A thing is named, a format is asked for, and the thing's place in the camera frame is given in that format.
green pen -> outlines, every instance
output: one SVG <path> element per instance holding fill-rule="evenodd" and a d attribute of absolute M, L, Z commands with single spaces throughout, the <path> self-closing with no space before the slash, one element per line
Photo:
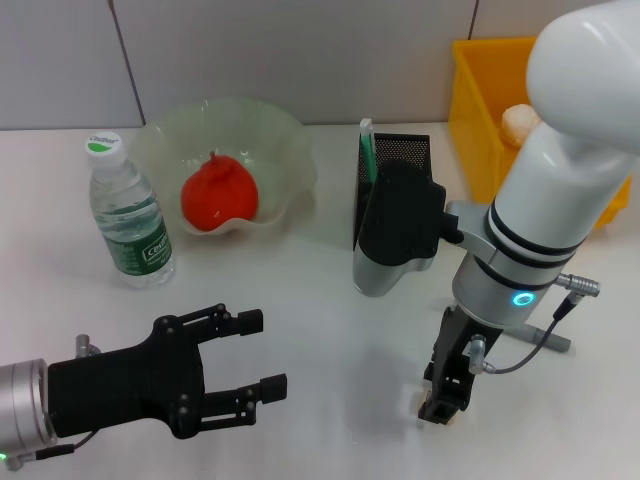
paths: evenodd
<path fill-rule="evenodd" d="M 360 144 L 367 180 L 376 181 L 378 169 L 376 167 L 376 141 L 373 133 L 373 122 L 370 118 L 363 118 L 360 122 Z"/>

red fruit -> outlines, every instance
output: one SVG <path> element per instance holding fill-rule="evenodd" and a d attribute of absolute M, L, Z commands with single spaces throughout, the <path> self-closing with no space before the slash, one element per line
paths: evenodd
<path fill-rule="evenodd" d="M 230 218 L 251 220 L 258 210 L 258 188 L 240 162 L 212 152 L 211 160 L 187 179 L 180 200 L 185 218 L 210 231 Z"/>

transparent bowl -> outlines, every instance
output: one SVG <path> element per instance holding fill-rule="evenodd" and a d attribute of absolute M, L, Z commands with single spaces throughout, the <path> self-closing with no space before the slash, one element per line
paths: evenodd
<path fill-rule="evenodd" d="M 251 173 L 258 211 L 252 220 L 232 218 L 205 232 L 184 218 L 180 192 L 212 151 L 235 158 Z M 311 139 L 302 124 L 274 105 L 241 97 L 183 106 L 147 124 L 129 158 L 151 182 L 164 215 L 195 235 L 272 225 L 293 198 L 316 183 Z"/>

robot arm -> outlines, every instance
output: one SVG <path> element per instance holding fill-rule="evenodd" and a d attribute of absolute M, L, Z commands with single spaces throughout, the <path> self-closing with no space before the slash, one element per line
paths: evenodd
<path fill-rule="evenodd" d="M 198 345 L 262 331 L 260 310 L 232 317 L 222 304 L 158 318 L 141 344 L 99 353 L 86 335 L 77 358 L 47 368 L 43 360 L 0 367 L 0 452 L 10 469 L 24 461 L 73 453 L 55 447 L 69 437 L 155 418 L 176 438 L 206 430 L 253 425 L 258 402 L 287 396 L 282 374 L 236 390 L 206 393 Z M 217 416 L 229 416 L 213 420 Z"/>
<path fill-rule="evenodd" d="M 394 171 L 383 171 L 386 186 L 376 181 L 354 252 L 354 281 L 364 294 L 384 295 L 402 274 L 428 267 L 437 252 L 437 246 L 420 251 L 415 238 L 405 244 L 368 238 L 380 230 L 418 230 L 429 245 L 444 238 L 467 251 L 453 279 L 456 307 L 443 316 L 425 372 L 432 394 L 420 418 L 446 424 L 466 409 L 474 374 L 507 373 L 537 353 L 548 335 L 512 368 L 498 370 L 484 361 L 503 330 L 523 325 L 552 285 L 570 293 L 548 333 L 580 299 L 599 293 L 597 282 L 561 272 L 640 155 L 639 19 L 640 2 L 617 1 L 570 13 L 542 32 L 529 59 L 527 88 L 544 122 L 523 145 L 491 205 L 452 202 L 439 217 L 434 212 L 444 201 L 425 202 L 442 187 L 407 183 L 405 190 L 427 193 L 412 194 L 421 202 L 394 205 L 392 219 L 376 208 L 376 193 L 387 202 L 392 195 L 411 195 L 385 192 L 401 183 Z M 394 249 L 415 254 L 400 263 Z"/>

silver cylinder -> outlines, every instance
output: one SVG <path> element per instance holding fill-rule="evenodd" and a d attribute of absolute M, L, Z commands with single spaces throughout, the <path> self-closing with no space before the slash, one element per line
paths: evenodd
<path fill-rule="evenodd" d="M 453 278 L 453 296 L 462 310 L 493 328 L 510 328 L 527 321 L 549 287 L 509 288 L 487 275 L 467 253 Z"/>
<path fill-rule="evenodd" d="M 47 364 L 42 359 L 0 367 L 0 452 L 14 457 L 52 446 L 47 414 Z"/>

